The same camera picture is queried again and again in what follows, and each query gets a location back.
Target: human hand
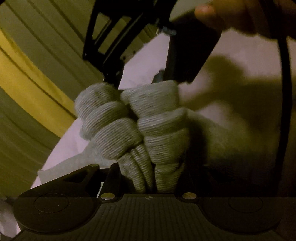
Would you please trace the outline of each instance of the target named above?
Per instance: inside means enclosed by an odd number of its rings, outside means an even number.
[[[283,13],[283,30],[296,39],[296,4],[292,0],[277,0]],[[217,30],[234,28],[248,35],[260,34],[270,38],[267,19],[259,0],[213,0],[198,6],[195,16],[208,27]]]

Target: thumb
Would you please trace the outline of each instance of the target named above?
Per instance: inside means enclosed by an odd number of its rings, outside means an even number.
[[[218,16],[212,4],[201,5],[195,8],[195,17],[206,26],[218,31],[227,30],[224,20]]]

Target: silver rivet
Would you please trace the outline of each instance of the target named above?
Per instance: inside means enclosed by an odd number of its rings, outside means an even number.
[[[187,200],[192,200],[196,198],[196,194],[193,192],[186,192],[183,194],[183,198],[187,199]]]
[[[115,198],[115,195],[110,192],[105,192],[101,195],[101,198],[104,200],[111,200],[111,199]]]

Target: yellow stripe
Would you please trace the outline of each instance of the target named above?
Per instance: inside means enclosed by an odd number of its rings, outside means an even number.
[[[28,114],[59,137],[75,120],[73,101],[2,30],[0,87]]]

